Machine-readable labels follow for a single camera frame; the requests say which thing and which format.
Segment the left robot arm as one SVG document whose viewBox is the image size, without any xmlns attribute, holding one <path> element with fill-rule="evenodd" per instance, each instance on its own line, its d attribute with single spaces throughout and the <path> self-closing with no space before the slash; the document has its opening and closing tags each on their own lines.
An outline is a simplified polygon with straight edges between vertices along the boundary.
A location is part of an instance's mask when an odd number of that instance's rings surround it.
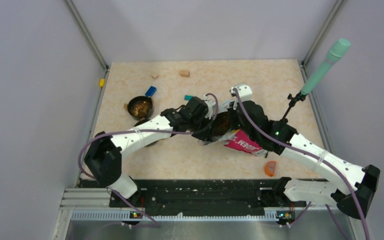
<svg viewBox="0 0 384 240">
<path fill-rule="evenodd" d="M 84 174 L 103 188 L 118 193 L 129 207 L 140 202 L 140 193 L 134 180 L 122 170 L 123 158 L 139 149 L 175 135 L 194 138 L 210 130 L 219 110 L 217 97 L 207 93 L 192 97 L 185 105 L 168 108 L 145 123 L 129 130 L 100 132 L 80 151 L 79 159 L 88 168 Z"/>
</svg>

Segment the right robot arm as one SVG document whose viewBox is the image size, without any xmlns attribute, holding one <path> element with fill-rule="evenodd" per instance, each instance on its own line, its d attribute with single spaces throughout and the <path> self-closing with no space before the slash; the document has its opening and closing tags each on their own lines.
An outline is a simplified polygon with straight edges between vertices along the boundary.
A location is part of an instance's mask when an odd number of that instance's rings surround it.
<svg viewBox="0 0 384 240">
<path fill-rule="evenodd" d="M 318 182 L 282 177 L 273 192 L 277 205 L 315 202 L 335 205 L 354 219 L 367 217 L 379 183 L 378 167 L 350 163 L 312 143 L 287 120 L 269 120 L 263 108 L 251 100 L 251 88 L 245 83 L 232 87 L 230 93 L 235 98 L 229 105 L 234 127 L 264 150 L 294 160 L 324 178 Z"/>
</svg>

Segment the pet food bag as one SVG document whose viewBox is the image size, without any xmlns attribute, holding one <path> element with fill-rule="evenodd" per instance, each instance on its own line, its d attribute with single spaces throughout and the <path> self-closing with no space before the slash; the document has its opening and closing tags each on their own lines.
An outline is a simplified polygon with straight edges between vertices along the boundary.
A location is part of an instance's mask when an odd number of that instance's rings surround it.
<svg viewBox="0 0 384 240">
<path fill-rule="evenodd" d="M 234 116 L 231 106 L 235 103 L 232 100 L 226 100 L 218 106 L 218 113 L 215 121 L 207 132 L 204 140 L 199 139 L 198 143 L 202 146 L 215 142 L 221 142 L 223 146 L 257 157 L 268 157 L 269 152 L 252 141 L 239 128 L 239 121 Z"/>
</svg>

